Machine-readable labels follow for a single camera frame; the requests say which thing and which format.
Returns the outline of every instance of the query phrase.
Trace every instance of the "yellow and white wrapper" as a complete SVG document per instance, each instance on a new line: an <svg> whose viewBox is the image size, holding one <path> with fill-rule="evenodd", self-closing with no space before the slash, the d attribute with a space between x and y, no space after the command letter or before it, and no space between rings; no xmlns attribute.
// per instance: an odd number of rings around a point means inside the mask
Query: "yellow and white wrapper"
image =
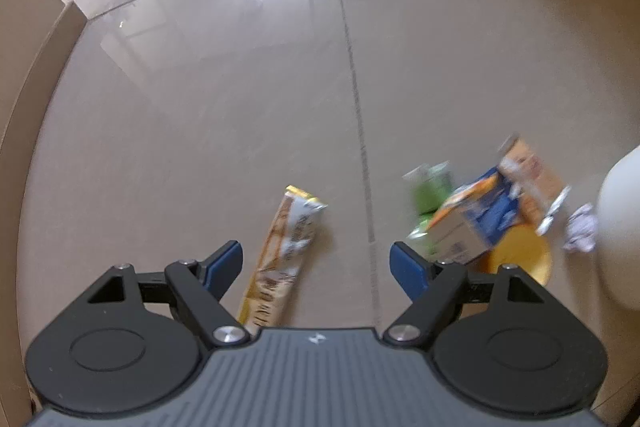
<svg viewBox="0 0 640 427"><path fill-rule="evenodd" d="M287 187L238 312L238 322L252 335L278 325L325 207L304 190Z"/></svg>

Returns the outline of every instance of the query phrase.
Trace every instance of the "wall baseboard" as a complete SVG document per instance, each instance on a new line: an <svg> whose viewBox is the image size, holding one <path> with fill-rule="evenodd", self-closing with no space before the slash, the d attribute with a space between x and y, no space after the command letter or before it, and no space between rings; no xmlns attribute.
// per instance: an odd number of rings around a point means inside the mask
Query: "wall baseboard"
<svg viewBox="0 0 640 427"><path fill-rule="evenodd" d="M26 75L0 141L0 427L22 427L31 416L15 293L20 212L42 120L86 22L74 2L63 9Z"/></svg>

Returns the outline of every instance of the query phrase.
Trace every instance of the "yellow round object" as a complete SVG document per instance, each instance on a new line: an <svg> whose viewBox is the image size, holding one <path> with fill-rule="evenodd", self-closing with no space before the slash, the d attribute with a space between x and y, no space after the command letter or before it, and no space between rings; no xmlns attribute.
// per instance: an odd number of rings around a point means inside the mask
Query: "yellow round object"
<svg viewBox="0 0 640 427"><path fill-rule="evenodd" d="M518 264L538 283L545 285L551 277L551 252L544 237L529 225L511 227L493 251L480 259L477 269L496 273L500 264Z"/></svg>

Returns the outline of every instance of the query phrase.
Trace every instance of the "ridged gray surface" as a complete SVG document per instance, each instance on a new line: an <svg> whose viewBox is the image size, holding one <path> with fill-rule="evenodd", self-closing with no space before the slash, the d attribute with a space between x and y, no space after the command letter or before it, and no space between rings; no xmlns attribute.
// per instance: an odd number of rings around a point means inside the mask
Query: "ridged gray surface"
<svg viewBox="0 0 640 427"><path fill-rule="evenodd" d="M221 349L181 395L155 410L87 420L45 410L33 427L530 426L473 409L444 388L417 351L372 330L265 330ZM596 427L588 411L537 423Z"/></svg>

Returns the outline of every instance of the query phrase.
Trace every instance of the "white logo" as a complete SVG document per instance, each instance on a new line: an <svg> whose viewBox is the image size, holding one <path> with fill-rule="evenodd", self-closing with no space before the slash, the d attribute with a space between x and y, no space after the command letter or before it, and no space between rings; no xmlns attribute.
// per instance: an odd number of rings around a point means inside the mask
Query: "white logo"
<svg viewBox="0 0 640 427"><path fill-rule="evenodd" d="M316 333L314 336L309 337L309 342L313 342L314 344L316 344L316 346L323 343L325 340L326 336L324 336L322 333Z"/></svg>

